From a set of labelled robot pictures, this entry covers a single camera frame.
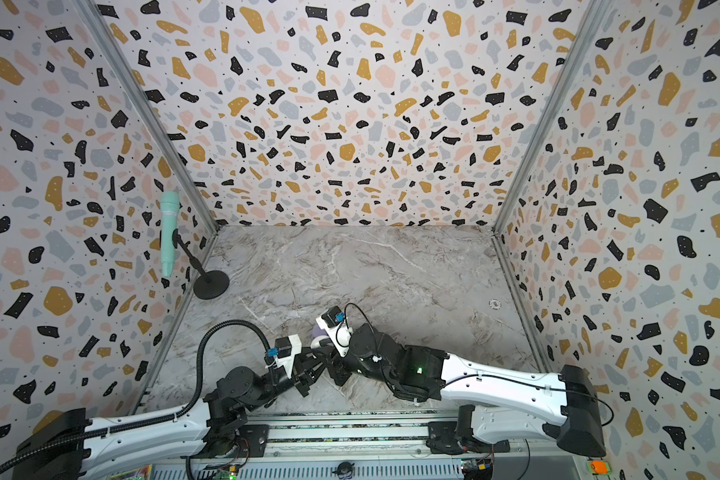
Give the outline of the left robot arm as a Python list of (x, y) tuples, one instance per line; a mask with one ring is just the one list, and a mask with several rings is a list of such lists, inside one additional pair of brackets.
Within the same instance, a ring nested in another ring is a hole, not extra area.
[[(252, 331), (264, 347), (267, 371), (256, 374), (237, 367), (204, 394), (204, 353), (212, 336), (226, 327)], [(231, 449), (249, 412), (272, 404), (280, 395), (310, 387), (335, 357), (345, 354), (349, 334), (341, 328), (304, 346), (292, 335), (269, 342), (245, 320), (214, 325), (196, 354), (196, 384), (183, 406), (129, 417), (93, 418), (85, 409), (67, 411), (20, 444), (15, 456), (0, 465), (0, 476), (14, 479), (100, 479), (148, 463), (200, 453), (221, 455)]]

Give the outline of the white earbud charging case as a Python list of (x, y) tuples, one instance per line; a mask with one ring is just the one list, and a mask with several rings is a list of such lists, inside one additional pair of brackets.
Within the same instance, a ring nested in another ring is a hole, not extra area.
[(319, 348), (332, 347), (332, 346), (333, 346), (333, 342), (326, 335), (316, 337), (310, 343), (310, 347), (312, 349), (319, 349)]

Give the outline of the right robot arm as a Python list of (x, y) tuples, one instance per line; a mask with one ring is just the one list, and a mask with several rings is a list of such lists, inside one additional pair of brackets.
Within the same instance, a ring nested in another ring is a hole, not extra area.
[(606, 454), (602, 403), (580, 367), (566, 365), (558, 373), (491, 367), (443, 350), (400, 344), (368, 324), (352, 333), (340, 327), (321, 331), (311, 345), (327, 354), (337, 385), (357, 374), (381, 382), (402, 401), (457, 403), (457, 438), (467, 450), (537, 438), (575, 455)]

